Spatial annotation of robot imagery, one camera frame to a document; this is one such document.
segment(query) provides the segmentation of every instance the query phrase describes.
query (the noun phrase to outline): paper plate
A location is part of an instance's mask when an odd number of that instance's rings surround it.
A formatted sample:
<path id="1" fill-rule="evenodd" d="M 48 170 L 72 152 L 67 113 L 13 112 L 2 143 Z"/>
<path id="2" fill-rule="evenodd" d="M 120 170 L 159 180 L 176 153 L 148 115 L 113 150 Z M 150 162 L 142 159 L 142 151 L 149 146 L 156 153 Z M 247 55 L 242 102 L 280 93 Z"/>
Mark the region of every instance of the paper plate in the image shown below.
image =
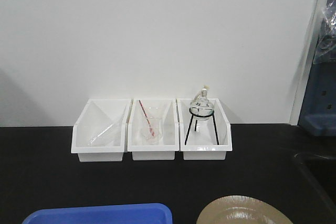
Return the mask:
<path id="1" fill-rule="evenodd" d="M 197 224 L 293 224 L 273 206 L 247 196 L 232 195 L 207 205 Z"/>

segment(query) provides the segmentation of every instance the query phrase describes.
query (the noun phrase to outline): blue plastic tray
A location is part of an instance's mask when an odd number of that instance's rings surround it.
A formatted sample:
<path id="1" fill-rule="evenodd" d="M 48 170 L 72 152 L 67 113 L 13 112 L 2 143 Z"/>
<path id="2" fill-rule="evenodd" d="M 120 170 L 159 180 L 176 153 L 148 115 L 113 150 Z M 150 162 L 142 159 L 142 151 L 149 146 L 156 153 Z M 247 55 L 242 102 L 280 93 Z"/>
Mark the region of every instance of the blue plastic tray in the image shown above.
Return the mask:
<path id="1" fill-rule="evenodd" d="M 23 224 L 172 224 L 163 204 L 45 209 L 33 212 Z"/>

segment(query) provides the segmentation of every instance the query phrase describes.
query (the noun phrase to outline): white wall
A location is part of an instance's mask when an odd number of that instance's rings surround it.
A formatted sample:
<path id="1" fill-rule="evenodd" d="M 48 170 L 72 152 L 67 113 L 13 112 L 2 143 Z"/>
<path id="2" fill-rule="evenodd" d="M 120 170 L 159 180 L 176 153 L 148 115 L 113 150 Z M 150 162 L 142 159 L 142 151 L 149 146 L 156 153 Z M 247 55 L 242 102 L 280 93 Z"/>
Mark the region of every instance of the white wall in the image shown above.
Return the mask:
<path id="1" fill-rule="evenodd" d="M 0 0 L 0 125 L 73 125 L 88 98 L 193 97 L 288 123 L 316 0 Z"/>

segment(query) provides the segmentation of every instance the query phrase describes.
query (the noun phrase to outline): glassware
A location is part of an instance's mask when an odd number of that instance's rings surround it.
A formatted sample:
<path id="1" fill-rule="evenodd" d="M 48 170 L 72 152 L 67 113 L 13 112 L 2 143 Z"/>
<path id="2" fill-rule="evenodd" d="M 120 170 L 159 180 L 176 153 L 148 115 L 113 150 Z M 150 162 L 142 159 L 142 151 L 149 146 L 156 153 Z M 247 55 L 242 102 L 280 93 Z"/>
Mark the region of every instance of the glassware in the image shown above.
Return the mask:
<path id="1" fill-rule="evenodd" d="M 143 145 L 157 145 L 162 137 L 162 118 L 144 118 L 141 134 Z"/>
<path id="2" fill-rule="evenodd" d="M 200 121 L 208 120 L 209 116 L 214 113 L 214 105 L 207 98 L 207 92 L 208 90 L 203 88 L 190 104 L 190 111 L 195 115 L 196 119 Z"/>

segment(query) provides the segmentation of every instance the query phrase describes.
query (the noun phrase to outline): stand leg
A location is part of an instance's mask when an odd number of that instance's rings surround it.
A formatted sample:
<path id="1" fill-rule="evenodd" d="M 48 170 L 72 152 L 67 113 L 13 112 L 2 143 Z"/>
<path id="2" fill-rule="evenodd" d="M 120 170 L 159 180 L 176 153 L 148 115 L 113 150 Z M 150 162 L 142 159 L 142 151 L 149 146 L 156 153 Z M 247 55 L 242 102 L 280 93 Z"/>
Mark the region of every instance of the stand leg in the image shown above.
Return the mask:
<path id="1" fill-rule="evenodd" d="M 189 127 L 188 127 L 188 132 L 187 132 L 187 137 L 185 138 L 184 145 L 187 145 L 187 140 L 188 140 L 188 136 L 189 136 L 189 131 L 190 131 L 191 123 L 193 122 L 193 118 L 194 118 L 194 115 L 191 115 L 190 123 L 189 123 Z"/>
<path id="2" fill-rule="evenodd" d="M 218 134 L 217 134 L 217 127 L 216 127 L 216 122 L 215 122 L 215 114 L 212 115 L 212 118 L 213 118 L 213 120 L 214 120 L 214 128 L 215 128 L 215 133 L 216 133 L 216 141 L 217 141 L 217 145 L 219 145 Z"/>

